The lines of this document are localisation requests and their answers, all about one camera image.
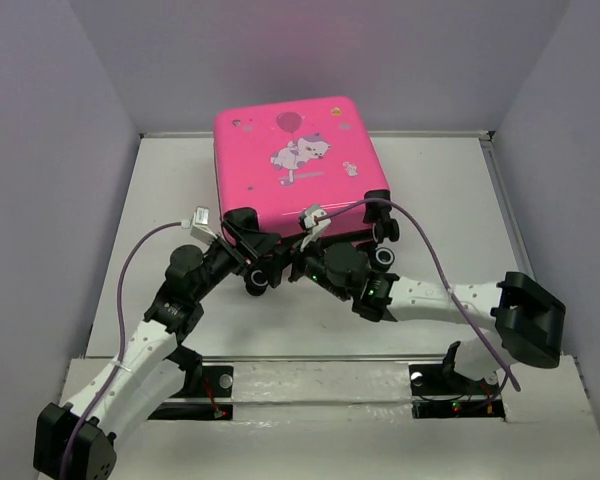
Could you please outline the pink hard-shell suitcase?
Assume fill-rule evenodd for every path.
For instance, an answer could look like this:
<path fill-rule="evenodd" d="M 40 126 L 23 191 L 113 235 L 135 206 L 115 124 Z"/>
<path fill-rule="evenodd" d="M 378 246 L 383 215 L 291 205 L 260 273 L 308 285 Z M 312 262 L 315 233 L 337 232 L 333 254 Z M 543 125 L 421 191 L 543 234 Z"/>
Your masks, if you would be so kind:
<path fill-rule="evenodd" d="M 334 217 L 325 241 L 395 242 L 390 187 L 356 104 L 325 97 L 239 107 L 213 124 L 220 217 L 277 234 L 303 235 L 300 217 L 319 205 Z"/>

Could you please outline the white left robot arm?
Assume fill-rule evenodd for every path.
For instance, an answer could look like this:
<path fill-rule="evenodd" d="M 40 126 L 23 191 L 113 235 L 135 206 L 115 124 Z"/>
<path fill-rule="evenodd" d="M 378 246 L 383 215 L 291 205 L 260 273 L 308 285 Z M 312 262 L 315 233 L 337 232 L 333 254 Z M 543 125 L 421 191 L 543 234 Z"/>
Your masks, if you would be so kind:
<path fill-rule="evenodd" d="M 36 423 L 33 466 L 52 479 L 107 479 L 118 451 L 174 393 L 201 383 L 202 359 L 183 342 L 201 319 L 202 300 L 228 275 L 242 273 L 279 243 L 268 234 L 224 221 L 232 236 L 200 226 L 207 249 L 183 245 L 170 255 L 165 281 L 133 333 L 121 329 L 119 352 L 65 404 L 48 404 Z"/>

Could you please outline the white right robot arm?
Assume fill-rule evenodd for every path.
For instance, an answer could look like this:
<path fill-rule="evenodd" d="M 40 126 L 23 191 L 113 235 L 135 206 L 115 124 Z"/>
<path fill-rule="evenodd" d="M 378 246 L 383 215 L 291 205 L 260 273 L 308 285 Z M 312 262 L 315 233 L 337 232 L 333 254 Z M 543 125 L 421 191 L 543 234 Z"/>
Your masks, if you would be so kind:
<path fill-rule="evenodd" d="M 471 340 L 456 340 L 440 368 L 442 384 L 462 392 L 498 370 L 520 363 L 537 369 L 560 364 L 566 307 L 530 276 L 509 271 L 483 284 L 435 284 L 390 272 L 348 243 L 296 251 L 290 278 L 306 277 L 371 322 L 464 324 Z"/>

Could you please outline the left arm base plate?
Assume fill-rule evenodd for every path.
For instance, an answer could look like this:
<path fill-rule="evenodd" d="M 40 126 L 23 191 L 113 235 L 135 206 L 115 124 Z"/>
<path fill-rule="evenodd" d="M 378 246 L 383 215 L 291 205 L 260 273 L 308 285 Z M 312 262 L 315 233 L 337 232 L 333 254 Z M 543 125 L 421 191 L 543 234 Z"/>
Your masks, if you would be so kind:
<path fill-rule="evenodd" d="M 234 413 L 233 377 L 231 365 L 204 364 L 199 374 L 188 374 L 184 387 L 158 406 L 148 419 L 230 421 Z"/>

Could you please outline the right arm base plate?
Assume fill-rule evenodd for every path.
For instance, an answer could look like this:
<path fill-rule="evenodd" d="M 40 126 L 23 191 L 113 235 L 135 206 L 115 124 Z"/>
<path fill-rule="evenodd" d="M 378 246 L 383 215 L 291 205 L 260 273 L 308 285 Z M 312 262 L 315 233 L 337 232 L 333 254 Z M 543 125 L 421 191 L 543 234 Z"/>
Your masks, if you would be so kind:
<path fill-rule="evenodd" d="M 452 343 L 440 363 L 409 366 L 413 418 L 505 419 L 503 386 L 497 379 L 471 380 L 454 370 L 459 346 L 460 341 Z"/>

